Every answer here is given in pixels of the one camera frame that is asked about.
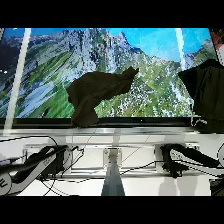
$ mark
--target metal stand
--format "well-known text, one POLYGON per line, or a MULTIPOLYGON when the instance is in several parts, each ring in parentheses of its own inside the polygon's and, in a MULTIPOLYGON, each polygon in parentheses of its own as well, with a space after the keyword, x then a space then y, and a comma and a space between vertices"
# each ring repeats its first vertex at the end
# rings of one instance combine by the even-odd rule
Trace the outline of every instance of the metal stand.
POLYGON ((111 149, 101 196, 125 196, 117 165, 118 149, 111 149))

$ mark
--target rocky mountain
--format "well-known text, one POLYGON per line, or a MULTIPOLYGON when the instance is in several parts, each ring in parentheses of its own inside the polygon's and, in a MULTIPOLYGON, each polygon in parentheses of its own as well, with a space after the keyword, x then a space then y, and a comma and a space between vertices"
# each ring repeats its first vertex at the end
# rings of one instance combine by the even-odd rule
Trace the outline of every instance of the rocky mountain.
MULTIPOLYGON (((18 38, 8 38, 1 48, 15 50, 19 44, 18 38)), ((186 61, 191 67, 207 58, 215 58, 210 41, 187 55, 186 61)), ((6 116, 17 60, 15 51, 8 73, 0 77, 0 117, 6 116)), ((131 46, 124 33, 112 36, 105 29, 89 28, 31 38, 16 117, 37 118, 44 112, 48 118, 71 117, 74 109, 65 89, 74 79, 96 70, 121 73, 129 66, 140 69, 130 92, 102 102, 96 108, 99 117, 190 115, 191 100, 177 76, 179 62, 149 57, 142 49, 131 46)))

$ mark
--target black cloth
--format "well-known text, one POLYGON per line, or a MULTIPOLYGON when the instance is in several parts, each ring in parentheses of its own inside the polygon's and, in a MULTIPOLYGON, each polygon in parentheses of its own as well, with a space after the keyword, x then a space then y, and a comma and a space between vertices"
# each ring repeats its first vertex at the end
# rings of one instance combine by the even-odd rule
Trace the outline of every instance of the black cloth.
POLYGON ((88 127, 98 122, 94 110, 102 100, 109 100, 114 96, 129 92, 138 69, 132 67, 122 74, 104 72, 88 72, 76 79, 66 89, 68 101, 73 104, 75 113, 72 125, 88 127))
POLYGON ((209 59, 178 75, 194 100, 195 114, 207 119, 211 130, 224 130, 224 66, 209 59))

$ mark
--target large screen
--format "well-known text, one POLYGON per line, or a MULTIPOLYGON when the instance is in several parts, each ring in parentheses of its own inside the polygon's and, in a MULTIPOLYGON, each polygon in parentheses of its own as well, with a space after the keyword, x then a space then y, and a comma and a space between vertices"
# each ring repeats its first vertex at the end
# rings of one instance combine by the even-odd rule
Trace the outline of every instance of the large screen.
MULTIPOLYGON (((24 28, 6 28, 1 40, 1 118, 23 36, 24 28)), ((74 108, 66 88, 75 79, 129 66, 140 70, 131 90, 101 102, 98 117, 190 116, 192 100, 178 72, 210 58, 217 56, 208 28, 32 28, 15 117, 70 118, 74 108)))

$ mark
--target blue sky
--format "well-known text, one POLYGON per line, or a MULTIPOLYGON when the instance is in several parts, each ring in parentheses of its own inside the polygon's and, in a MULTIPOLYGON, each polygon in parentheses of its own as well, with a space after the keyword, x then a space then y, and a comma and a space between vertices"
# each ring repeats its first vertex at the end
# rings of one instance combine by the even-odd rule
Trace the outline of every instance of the blue sky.
MULTIPOLYGON (((33 28, 32 36, 61 32, 63 30, 85 30, 86 28, 33 28)), ((141 48, 149 56, 157 56, 164 60, 180 61, 175 28, 106 28, 112 35, 124 32, 128 42, 141 48)), ((182 28, 184 37, 184 54, 199 50, 204 41, 210 38, 208 28, 182 28)), ((24 28, 8 28, 4 36, 20 36, 24 28)))

